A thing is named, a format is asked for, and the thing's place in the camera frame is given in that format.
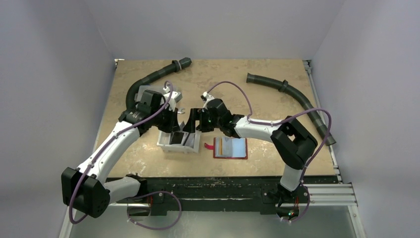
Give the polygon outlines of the white plastic card box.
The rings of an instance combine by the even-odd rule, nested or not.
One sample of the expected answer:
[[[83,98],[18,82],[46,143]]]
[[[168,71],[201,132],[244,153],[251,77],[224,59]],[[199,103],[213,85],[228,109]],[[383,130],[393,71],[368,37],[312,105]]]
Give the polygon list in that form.
[[[200,145],[201,132],[159,132],[157,146],[163,152],[179,152],[179,153],[198,153]]]

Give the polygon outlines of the gold credit card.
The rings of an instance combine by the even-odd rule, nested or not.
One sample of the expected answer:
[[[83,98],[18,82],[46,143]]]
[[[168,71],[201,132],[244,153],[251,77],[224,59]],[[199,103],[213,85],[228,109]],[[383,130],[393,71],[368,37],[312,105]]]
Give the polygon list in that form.
[[[218,154],[220,157],[227,157],[228,146],[225,138],[221,138],[218,143]]]

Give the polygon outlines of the red leather card holder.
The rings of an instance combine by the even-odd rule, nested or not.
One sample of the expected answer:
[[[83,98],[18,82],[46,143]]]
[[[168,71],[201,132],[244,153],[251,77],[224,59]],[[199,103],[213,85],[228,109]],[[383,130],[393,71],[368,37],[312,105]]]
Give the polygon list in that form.
[[[218,143],[221,138],[225,138],[228,146],[227,157],[220,157],[218,154]],[[215,159],[248,159],[248,142],[245,138],[215,137],[213,143],[205,143],[204,147],[212,151]]]

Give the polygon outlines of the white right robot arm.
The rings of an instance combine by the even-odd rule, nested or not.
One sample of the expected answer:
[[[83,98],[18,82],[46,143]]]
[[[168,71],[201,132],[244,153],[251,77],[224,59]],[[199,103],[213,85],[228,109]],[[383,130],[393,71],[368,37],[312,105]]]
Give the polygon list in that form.
[[[202,96],[202,108],[192,108],[183,127],[184,132],[211,132],[219,129],[225,136],[253,138],[271,142],[285,163],[278,195],[285,202],[298,194],[306,162],[318,146],[317,140],[297,120],[288,116],[283,120],[250,120],[233,114],[225,103],[213,96]]]

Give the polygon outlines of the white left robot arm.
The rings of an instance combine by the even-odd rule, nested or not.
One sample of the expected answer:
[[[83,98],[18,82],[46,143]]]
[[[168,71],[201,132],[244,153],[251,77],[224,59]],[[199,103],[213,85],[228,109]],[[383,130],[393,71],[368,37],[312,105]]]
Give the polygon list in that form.
[[[135,174],[108,182],[106,179],[125,151],[151,127],[163,132],[179,129],[177,122],[180,93],[164,87],[163,91],[145,90],[140,100],[124,110],[113,130],[96,151],[77,168],[61,174],[62,198],[68,205],[72,224],[86,217],[97,218],[109,204],[131,198],[146,200],[147,180]]]

